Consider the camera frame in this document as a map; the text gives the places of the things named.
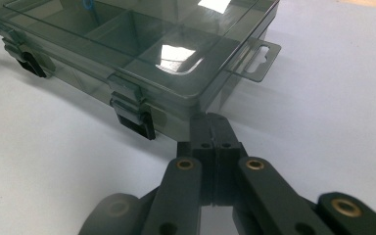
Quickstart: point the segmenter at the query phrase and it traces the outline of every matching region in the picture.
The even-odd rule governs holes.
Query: transparent plastic box
[[[262,41],[277,0],[0,0],[5,49],[115,108],[149,139],[188,139],[191,115],[216,111],[240,77],[261,81],[280,50]],[[246,68],[269,51],[255,72]]]

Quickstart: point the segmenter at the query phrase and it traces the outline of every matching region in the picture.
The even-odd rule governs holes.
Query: white surface
[[[376,211],[376,9],[282,0],[266,40],[283,47],[270,72],[243,80],[221,113],[302,196],[340,191]],[[76,234],[104,197],[159,185],[175,152],[61,80],[22,70],[0,41],[0,234]],[[230,220],[204,210],[202,234],[235,234]]]

